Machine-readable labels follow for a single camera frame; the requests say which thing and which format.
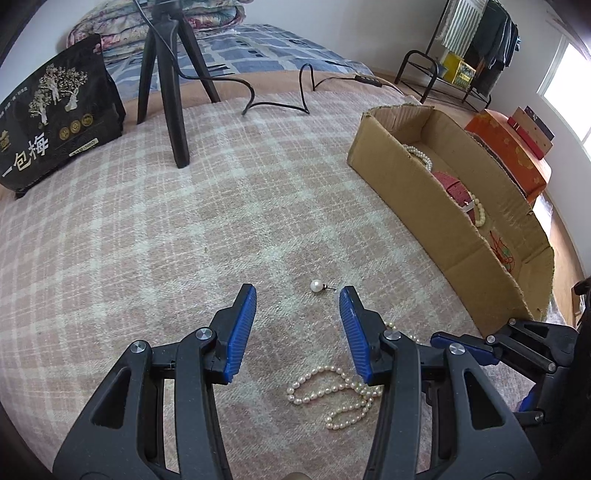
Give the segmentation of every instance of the black package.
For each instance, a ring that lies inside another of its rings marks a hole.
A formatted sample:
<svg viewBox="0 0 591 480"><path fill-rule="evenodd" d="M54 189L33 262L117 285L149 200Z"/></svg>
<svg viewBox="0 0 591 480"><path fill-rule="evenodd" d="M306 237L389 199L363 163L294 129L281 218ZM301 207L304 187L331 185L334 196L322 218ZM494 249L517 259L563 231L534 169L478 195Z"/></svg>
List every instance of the black package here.
<svg viewBox="0 0 591 480"><path fill-rule="evenodd" d="M0 104L0 184L17 197L78 154L121 136L125 110L100 35L53 57Z"/></svg>

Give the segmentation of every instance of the tripod leg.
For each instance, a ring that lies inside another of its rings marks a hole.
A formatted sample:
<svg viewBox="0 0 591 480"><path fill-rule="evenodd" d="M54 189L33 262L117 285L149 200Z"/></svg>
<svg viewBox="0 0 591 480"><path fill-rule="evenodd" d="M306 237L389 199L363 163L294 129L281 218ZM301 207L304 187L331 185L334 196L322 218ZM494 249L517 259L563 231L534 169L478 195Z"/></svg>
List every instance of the tripod leg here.
<svg viewBox="0 0 591 480"><path fill-rule="evenodd" d="M144 53L142 55L142 69L139 74L138 125L146 120L146 113L148 112L148 95L150 95L150 84L152 83L155 59L156 38L152 31L148 30L148 36L144 43Z"/></svg>
<svg viewBox="0 0 591 480"><path fill-rule="evenodd" d="M197 75L208 76L209 70L207 69L207 65L205 65L203 54L201 53L201 49L199 49L199 44L197 43L193 29L185 18L182 18L179 21L178 36L181 38L185 50L187 50L187 55L189 55ZM205 91L207 92L207 95L209 96L209 99L212 101L212 103L219 102L220 97L217 94L217 90L213 85L213 82L211 80L201 80L201 83L203 84L203 88L205 88Z"/></svg>
<svg viewBox="0 0 591 480"><path fill-rule="evenodd" d="M174 56L177 55L177 20L161 20L156 24L156 29L171 48ZM160 88L164 115L170 136L170 144L173 148L174 161L178 168L189 164L189 147L184 128L183 107L181 105L181 90L178 85L178 75L174 70L173 59L170 52L161 41L156 42L158 54L158 74L160 75Z"/></svg>

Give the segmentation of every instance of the red box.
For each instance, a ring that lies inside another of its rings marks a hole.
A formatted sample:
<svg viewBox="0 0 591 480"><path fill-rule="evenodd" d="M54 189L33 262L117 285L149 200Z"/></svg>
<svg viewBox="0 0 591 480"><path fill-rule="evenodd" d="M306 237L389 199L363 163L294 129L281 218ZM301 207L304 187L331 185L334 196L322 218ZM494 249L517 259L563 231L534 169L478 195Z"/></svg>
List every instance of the red box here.
<svg viewBox="0 0 591 480"><path fill-rule="evenodd" d="M544 158L544 152L542 149L538 147L538 145L534 142L534 140L530 137L529 133L525 130L525 128L521 127L515 119L510 116L507 123L513 127L513 130L517 132L517 134L523 139L523 141L527 144L530 150L534 153L538 160L542 160Z"/></svg>

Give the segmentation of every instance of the metal pivot screw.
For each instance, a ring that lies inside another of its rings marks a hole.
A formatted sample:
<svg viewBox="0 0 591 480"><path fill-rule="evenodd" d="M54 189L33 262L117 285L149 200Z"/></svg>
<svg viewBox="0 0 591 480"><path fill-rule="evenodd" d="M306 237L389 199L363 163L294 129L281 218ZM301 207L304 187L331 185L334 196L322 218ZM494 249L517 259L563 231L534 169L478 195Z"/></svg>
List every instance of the metal pivot screw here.
<svg viewBox="0 0 591 480"><path fill-rule="evenodd" d="M453 355L463 355L464 353L466 353L466 349L464 348L464 346L461 343L452 343L449 346L449 351Z"/></svg>
<svg viewBox="0 0 591 480"><path fill-rule="evenodd" d="M195 336L199 339L199 340L209 340L213 335L213 332L210 328L200 328L199 330L197 330L197 332L195 332Z"/></svg>
<svg viewBox="0 0 591 480"><path fill-rule="evenodd" d="M400 340L402 333L400 333L398 330L386 329L384 330L384 336L388 340Z"/></svg>
<svg viewBox="0 0 591 480"><path fill-rule="evenodd" d="M129 350L131 350L131 353L141 353L146 350L146 342L143 340L136 340L131 344Z"/></svg>

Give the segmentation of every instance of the black cable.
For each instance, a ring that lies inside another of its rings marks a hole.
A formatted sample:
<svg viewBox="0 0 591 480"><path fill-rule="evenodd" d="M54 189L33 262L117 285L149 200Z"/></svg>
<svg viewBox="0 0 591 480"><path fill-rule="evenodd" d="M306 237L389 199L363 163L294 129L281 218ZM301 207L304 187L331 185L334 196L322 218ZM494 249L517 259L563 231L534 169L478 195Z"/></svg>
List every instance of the black cable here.
<svg viewBox="0 0 591 480"><path fill-rule="evenodd" d="M306 100L304 99L304 87L303 87L302 82L301 82L301 76L302 76L302 73L304 71L304 68L306 66L309 66L310 67L310 75L311 75L311 78L312 78L312 85L314 85L314 69L312 68L312 65L311 64L306 63L306 64L302 65L302 67L300 69L300 92L301 92L301 100L302 100L303 107L295 106L295 105L286 105L286 104L283 104L283 103L275 103L275 102L257 102L257 103L254 103L255 96L256 96L255 89L246 80L243 80L243 79L240 79L240 78L210 77L210 76L205 76L205 75L197 76L197 77L196 76L191 76L191 75L185 75L182 72L182 70L180 69L180 67L178 66L178 58L177 58L177 56L174 54L174 52L172 51L172 49L168 46L168 44L166 43L164 37L160 34L160 32L154 27L154 25L152 25L152 22L148 19L148 17L144 13L144 10L140 6L138 0L133 0L133 2L135 4L135 7L138 9L138 12L139 12L140 16L147 23L147 25L150 28L150 30L156 35L156 37L162 42L162 44L164 46L166 46L166 49L168 50L168 52L170 53L171 58L173 59L174 71L177 73L178 76L180 76L180 77L182 77L182 78L184 78L186 80L211 80L213 82L236 82L236 83L241 83L241 84L245 85L250 90L251 99L248 101L248 103L246 104L246 107L242 111L242 115L246 115L246 112L248 112L252 107L257 106L257 105L280 106L280 107L284 107L284 108L291 108L291 109L294 109L294 110L298 110L300 112L307 113L308 115L310 114L310 111L308 110L308 107L306 105Z"/></svg>
<svg viewBox="0 0 591 480"><path fill-rule="evenodd" d="M148 19L147 15L145 14L144 10L142 9L142 7L140 6L138 0L133 0L135 7L137 8L140 16L142 17L142 19L146 22L146 24L148 25L148 27L150 28L150 30L156 35L156 37L158 38L158 40L160 42L162 42L162 44L166 47L166 49L168 50L168 52L170 53L170 56L173 60L173 68L174 71L177 73L178 76L186 79L186 80L211 80L213 82L236 82L236 83L241 83L244 86L246 86L248 88L248 90L251 93L251 98L248 101L248 103L246 104L246 107L244 107L244 110L242 111L242 115L246 115L246 112L248 112L252 107L254 106L258 106L258 105L270 105L270 106L279 106L282 108L290 108L292 110L298 110L299 112L304 112L307 113L308 115L310 114L310 110L308 109L308 106L306 104L306 99L304 97L304 86L302 83L302 75L304 73L304 69L306 67L310 67L310 79L312 81L312 91L315 92L316 89L318 88L318 86L320 86L320 84L322 84L323 82L327 81L327 80L354 80L356 82L361 82L361 83L370 83L369 81L365 80L366 77L357 75L354 78L350 78L350 77L327 77L321 81L319 81L318 83L314 82L314 67L312 67L312 65L310 63L304 63L302 65L302 67L300 68L300 75L299 75L299 82L300 82L300 95L301 95L301 104L302 106L297 106L297 105L288 105L286 103L277 103L277 102L255 102L255 97L256 97L256 93L255 93L255 89L252 87L252 85L247 82L246 80L243 80L241 78L229 78L229 77L211 77L211 76L206 76L206 75L202 75L202 76L191 76L191 75L186 75L183 73L183 71L181 70L180 66L178 65L178 58L177 56L174 54L174 52L172 51L172 49L170 48L170 46L168 46L168 44L166 43L164 37L160 34L160 32L154 27L154 25L152 24L152 22ZM387 83L382 83L379 82L379 80L374 80L373 83L371 83L372 85L375 86L383 86L386 85L388 87L391 87L397 91L400 92L400 90L398 90L398 88L389 85Z"/></svg>

